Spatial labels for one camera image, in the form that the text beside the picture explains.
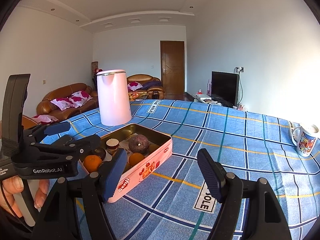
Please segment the left hand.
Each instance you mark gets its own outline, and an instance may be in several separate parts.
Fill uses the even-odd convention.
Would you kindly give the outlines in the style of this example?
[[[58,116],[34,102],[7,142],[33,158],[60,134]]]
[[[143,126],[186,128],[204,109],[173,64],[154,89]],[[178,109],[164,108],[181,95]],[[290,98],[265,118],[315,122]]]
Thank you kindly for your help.
[[[23,215],[14,199],[13,195],[21,193],[24,189],[23,181],[19,176],[14,176],[2,181],[3,193],[1,192],[1,207],[8,213],[14,215],[10,210],[7,202],[4,199],[4,195],[7,198],[9,205],[11,206],[14,213],[21,218]],[[49,191],[50,181],[43,179],[39,181],[39,188],[35,194],[34,206],[35,208],[41,208],[47,198]]]

